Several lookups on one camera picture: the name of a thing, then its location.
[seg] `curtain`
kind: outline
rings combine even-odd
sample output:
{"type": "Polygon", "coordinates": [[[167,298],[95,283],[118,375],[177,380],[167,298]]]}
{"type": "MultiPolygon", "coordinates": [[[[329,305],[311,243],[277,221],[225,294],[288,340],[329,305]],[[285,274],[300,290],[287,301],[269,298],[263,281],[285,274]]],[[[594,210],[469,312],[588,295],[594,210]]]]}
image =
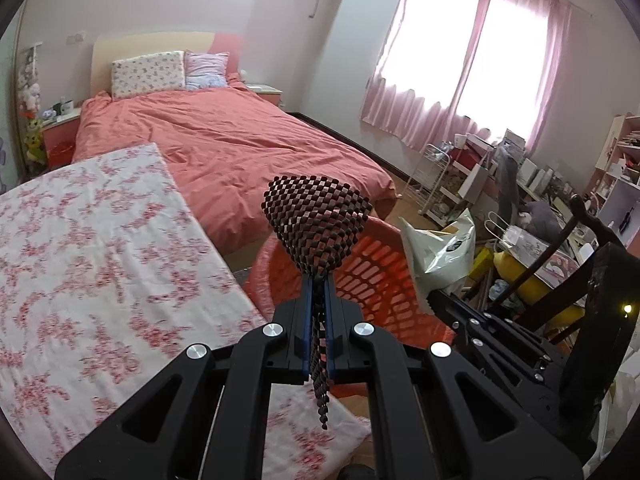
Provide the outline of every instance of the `curtain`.
{"type": "Polygon", "coordinates": [[[531,150],[569,18],[565,0],[400,0],[360,118],[418,151],[507,128],[531,150]]]}

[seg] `floral pillow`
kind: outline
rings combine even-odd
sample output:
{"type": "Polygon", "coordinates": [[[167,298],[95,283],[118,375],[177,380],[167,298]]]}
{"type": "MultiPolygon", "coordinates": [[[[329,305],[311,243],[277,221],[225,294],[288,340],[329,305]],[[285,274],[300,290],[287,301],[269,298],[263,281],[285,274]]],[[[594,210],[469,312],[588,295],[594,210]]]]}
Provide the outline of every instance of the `floral pillow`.
{"type": "Polygon", "coordinates": [[[187,51],[184,54],[186,89],[225,88],[228,86],[225,75],[228,61],[228,52],[194,54],[187,51]]]}
{"type": "Polygon", "coordinates": [[[111,67],[111,95],[114,100],[165,90],[182,90],[184,52],[159,52],[114,61],[111,67]]]}

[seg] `wall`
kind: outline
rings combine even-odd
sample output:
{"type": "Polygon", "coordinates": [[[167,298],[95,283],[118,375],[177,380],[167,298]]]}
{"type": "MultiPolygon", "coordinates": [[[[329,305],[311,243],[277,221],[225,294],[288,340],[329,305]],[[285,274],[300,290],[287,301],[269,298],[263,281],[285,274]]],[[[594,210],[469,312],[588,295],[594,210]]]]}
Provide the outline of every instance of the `wall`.
{"type": "Polygon", "coordinates": [[[20,184],[20,146],[15,140],[14,100],[12,99],[12,80],[14,66],[14,45],[17,29],[18,15],[16,15],[9,27],[0,39],[0,138],[2,150],[6,153],[4,166],[0,166],[0,178],[6,184],[7,189],[12,189],[20,184]]]}
{"type": "Polygon", "coordinates": [[[43,106],[61,96],[89,97],[92,45],[99,36],[163,30],[241,34],[241,67],[248,80],[271,84],[295,105],[308,66],[309,42],[330,19],[336,0],[28,0],[20,45],[37,41],[43,106]],[[84,43],[66,37],[86,31],[84,43]]]}
{"type": "MultiPolygon", "coordinates": [[[[614,0],[571,1],[586,11],[574,11],[555,99],[533,159],[557,167],[581,188],[613,117],[640,102],[640,42],[614,0]]],[[[358,120],[397,3],[342,1],[301,111],[410,172],[417,153],[358,120]]]]}

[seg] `bedside table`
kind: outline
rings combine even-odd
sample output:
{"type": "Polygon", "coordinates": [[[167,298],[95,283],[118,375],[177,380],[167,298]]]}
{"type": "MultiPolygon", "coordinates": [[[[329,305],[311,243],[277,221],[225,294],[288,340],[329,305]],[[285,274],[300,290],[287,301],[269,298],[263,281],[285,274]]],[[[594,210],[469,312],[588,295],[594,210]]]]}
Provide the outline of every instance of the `bedside table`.
{"type": "Polygon", "coordinates": [[[50,170],[71,164],[76,151],[80,112],[80,108],[75,108],[67,115],[58,116],[56,122],[43,127],[42,135],[50,170]]]}
{"type": "Polygon", "coordinates": [[[271,103],[272,105],[280,106],[280,100],[282,99],[282,90],[278,90],[273,86],[248,84],[246,87],[252,92],[257,93],[262,99],[271,103]]]}

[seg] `silver screw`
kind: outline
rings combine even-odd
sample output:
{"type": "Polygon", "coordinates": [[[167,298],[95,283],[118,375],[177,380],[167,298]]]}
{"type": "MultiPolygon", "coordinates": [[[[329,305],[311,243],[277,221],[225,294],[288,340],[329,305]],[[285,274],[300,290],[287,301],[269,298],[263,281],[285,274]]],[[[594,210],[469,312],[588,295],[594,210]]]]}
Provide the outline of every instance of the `silver screw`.
{"type": "Polygon", "coordinates": [[[451,355],[451,347],[446,343],[434,343],[431,345],[431,353],[436,357],[449,357],[451,355]]]}
{"type": "Polygon", "coordinates": [[[374,330],[371,323],[358,323],[353,327],[353,331],[358,335],[371,335],[374,330]]]}
{"type": "Polygon", "coordinates": [[[207,355],[207,347],[204,345],[191,345],[187,348],[187,357],[189,359],[201,359],[207,355]]]}
{"type": "Polygon", "coordinates": [[[282,334],[283,327],[277,323],[269,323],[262,327],[262,333],[267,337],[276,337],[282,334]]]}

